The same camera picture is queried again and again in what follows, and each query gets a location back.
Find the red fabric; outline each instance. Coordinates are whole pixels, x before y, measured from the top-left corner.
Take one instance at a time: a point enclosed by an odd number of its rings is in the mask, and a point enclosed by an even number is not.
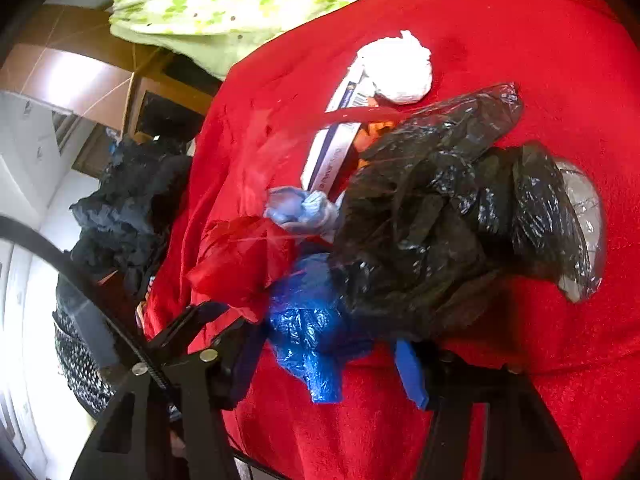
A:
[[[524,364],[584,479],[612,479],[640,438],[640,59],[600,0],[361,0],[239,63],[198,137],[147,334],[190,302],[186,274],[206,226],[260,215],[258,177],[263,189],[298,184],[311,135],[287,137],[292,143],[272,164],[260,148],[324,109],[358,48],[401,29],[433,53],[425,103],[514,80],[525,108],[502,144],[540,140],[584,168],[601,193],[609,256],[593,298],[569,304],[550,283],[514,280],[500,306],[449,347],[474,364]],[[265,349],[246,399],[225,421],[249,455],[308,480],[409,479],[428,429],[382,345],[346,367],[342,403],[317,406]],[[481,449],[481,431],[473,431],[469,471]]]

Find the black metal frame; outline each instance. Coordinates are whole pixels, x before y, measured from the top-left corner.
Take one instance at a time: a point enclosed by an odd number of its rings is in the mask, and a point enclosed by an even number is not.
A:
[[[40,234],[0,216],[0,238],[48,261],[110,320],[100,308],[104,298],[98,286]],[[72,480],[239,480],[233,456],[252,460],[230,446],[220,410],[232,410],[246,395],[266,327],[239,319],[207,349],[186,354],[204,325],[227,309],[214,302],[189,308],[149,344],[136,348],[145,359],[117,389]],[[137,340],[126,336],[135,348]],[[415,480],[462,480],[474,404],[488,410],[479,479],[580,479],[558,426],[526,375],[469,365],[431,342],[413,345],[430,394],[426,409],[433,411]],[[152,367],[166,383],[158,381]],[[172,431],[184,442],[186,460],[173,456]]]
[[[0,478],[3,480],[37,480],[1,426]]]

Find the white tissue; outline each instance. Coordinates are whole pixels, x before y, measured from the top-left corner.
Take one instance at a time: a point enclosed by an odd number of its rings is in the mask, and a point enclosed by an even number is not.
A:
[[[402,38],[382,38],[358,51],[376,91],[397,104],[418,102],[431,89],[431,51],[408,30]]]
[[[370,77],[363,77],[358,83],[358,93],[366,97],[373,97],[376,94],[376,85]]]

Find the white wall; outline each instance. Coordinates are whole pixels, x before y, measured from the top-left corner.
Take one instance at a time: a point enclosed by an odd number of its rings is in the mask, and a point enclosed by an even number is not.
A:
[[[95,123],[80,121],[60,153],[49,108],[0,92],[0,118],[0,155],[39,225]]]
[[[43,222],[46,223],[49,203],[56,195],[60,183],[63,179],[66,180],[65,175],[69,174],[71,165],[94,126],[95,124],[91,121],[82,120],[66,142],[63,152],[60,153],[51,111],[21,96],[0,92],[0,214],[18,219],[34,229],[39,229]],[[84,182],[79,185],[80,195],[76,199],[97,189],[97,180],[74,173],[80,178],[74,180],[70,176],[69,179],[75,183],[72,182],[69,186],[73,188],[78,182]],[[90,180],[90,186],[83,177]],[[69,200],[68,193],[66,196],[63,193],[61,200]],[[69,247],[75,243],[73,238],[78,240],[79,235],[79,227],[73,218],[71,223],[75,230],[73,232],[62,230],[65,238],[60,240],[60,243],[65,246],[70,243]],[[28,377],[33,379],[34,376],[32,349],[40,349],[43,358],[50,358],[53,348],[52,335],[46,335],[47,339],[42,340],[42,344],[33,342],[42,336],[38,330],[44,326],[51,327],[52,321],[50,311],[43,317],[31,315],[33,309],[28,308],[26,297],[33,268],[36,273],[34,281],[31,282],[32,289],[37,289],[41,281],[44,285],[47,282],[47,275],[38,273],[38,269],[43,265],[42,262],[37,261],[37,265],[32,267],[31,253],[2,240],[0,240],[0,264],[2,265],[0,269],[0,352],[2,355],[0,396],[3,397],[0,400],[8,405],[10,411],[10,422],[15,430],[14,444],[20,452],[23,452],[23,458],[32,471],[38,478],[44,479],[48,457],[45,453],[46,447],[41,443],[36,429],[30,397],[34,396],[36,405],[41,406],[38,402],[43,392],[48,391],[49,385],[40,382],[40,390],[36,391],[33,388],[33,381],[28,384]],[[53,292],[50,293],[49,301],[55,304]],[[23,345],[23,337],[28,338],[27,345]],[[54,365],[47,365],[54,375],[57,373],[57,366],[57,361]],[[65,393],[71,395],[66,383],[64,387]],[[55,396],[51,397],[49,406],[48,411],[57,409]],[[74,449],[73,439],[70,442],[70,449]]]
[[[40,233],[60,250],[71,250],[80,237],[69,206],[98,189],[98,180],[71,170],[55,193]],[[54,347],[58,273],[34,257],[24,302],[24,373],[31,412],[47,459],[46,477],[68,480],[93,428],[59,371]]]

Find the blue plastic piece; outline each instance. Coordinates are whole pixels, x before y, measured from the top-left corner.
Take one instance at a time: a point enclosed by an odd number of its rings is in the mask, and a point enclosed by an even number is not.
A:
[[[278,364],[305,381],[313,402],[342,400],[342,369],[372,349],[346,313],[330,276],[327,253],[300,258],[270,289],[268,323]]]
[[[429,403],[429,394],[424,387],[424,373],[414,348],[404,339],[396,341],[396,368],[406,396],[415,402],[418,409],[424,410]]]
[[[284,186],[269,190],[264,216],[290,233],[326,235],[335,229],[338,208],[322,191]]]

